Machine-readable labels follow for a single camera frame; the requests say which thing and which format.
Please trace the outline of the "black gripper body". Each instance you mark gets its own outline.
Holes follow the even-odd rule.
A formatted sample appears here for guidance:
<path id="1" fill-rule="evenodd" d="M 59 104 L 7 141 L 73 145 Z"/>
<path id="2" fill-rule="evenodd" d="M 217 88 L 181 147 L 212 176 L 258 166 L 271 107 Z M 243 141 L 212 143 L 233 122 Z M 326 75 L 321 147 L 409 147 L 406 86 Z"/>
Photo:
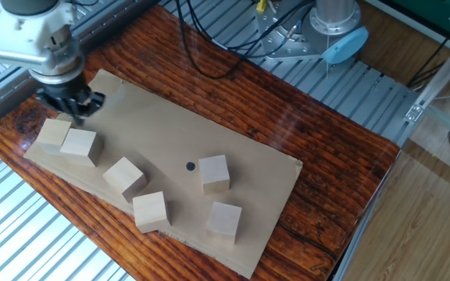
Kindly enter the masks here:
<path id="1" fill-rule="evenodd" d="M 37 96 L 82 104 L 90 98 L 91 89 L 82 73 L 72 80 L 60 84 L 42 84 L 41 88 L 37 90 Z"/>

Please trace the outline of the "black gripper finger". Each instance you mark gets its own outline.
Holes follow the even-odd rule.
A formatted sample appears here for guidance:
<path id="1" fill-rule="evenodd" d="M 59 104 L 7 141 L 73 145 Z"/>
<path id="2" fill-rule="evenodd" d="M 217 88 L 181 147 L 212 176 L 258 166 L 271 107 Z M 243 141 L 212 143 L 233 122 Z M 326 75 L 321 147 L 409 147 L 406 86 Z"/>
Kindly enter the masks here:
<path id="1" fill-rule="evenodd" d="M 101 109 L 105 103 L 105 95 L 99 92 L 91 92 L 91 96 L 78 105 L 77 123 L 82 124 L 87 118 Z"/>
<path id="2" fill-rule="evenodd" d="M 37 100 L 58 113 L 67 114 L 75 124 L 80 123 L 79 105 L 74 100 L 54 98 L 48 95 L 38 95 Z"/>

